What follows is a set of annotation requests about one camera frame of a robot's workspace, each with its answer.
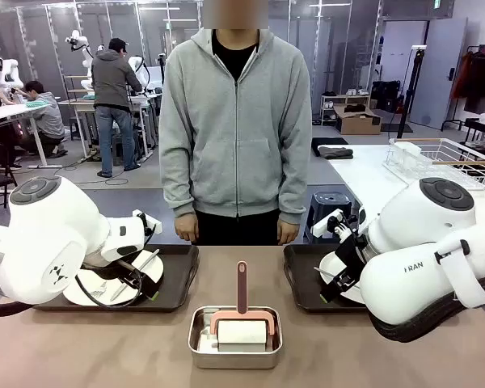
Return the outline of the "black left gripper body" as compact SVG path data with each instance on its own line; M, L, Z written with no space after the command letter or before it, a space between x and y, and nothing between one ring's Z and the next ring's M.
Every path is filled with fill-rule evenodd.
M156 283L142 270L123 260L119 261L120 282L132 289L156 289Z

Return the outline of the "person's left hand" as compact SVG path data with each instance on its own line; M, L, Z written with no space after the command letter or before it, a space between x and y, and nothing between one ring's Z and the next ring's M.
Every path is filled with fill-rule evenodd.
M277 242L280 246L293 242L298 236L300 226L281 219L277 222Z

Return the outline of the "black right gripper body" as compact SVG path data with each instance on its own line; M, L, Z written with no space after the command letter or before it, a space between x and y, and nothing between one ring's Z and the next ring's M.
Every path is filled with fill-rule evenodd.
M365 248L366 238L351 233L336 249L336 256L344 264L344 275L349 279L360 278L366 263Z

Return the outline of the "person's right hand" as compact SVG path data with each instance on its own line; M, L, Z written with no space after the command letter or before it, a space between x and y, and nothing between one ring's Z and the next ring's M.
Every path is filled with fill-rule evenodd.
M176 234L190 243L196 243L199 238L199 224L194 213L187 213L175 219Z

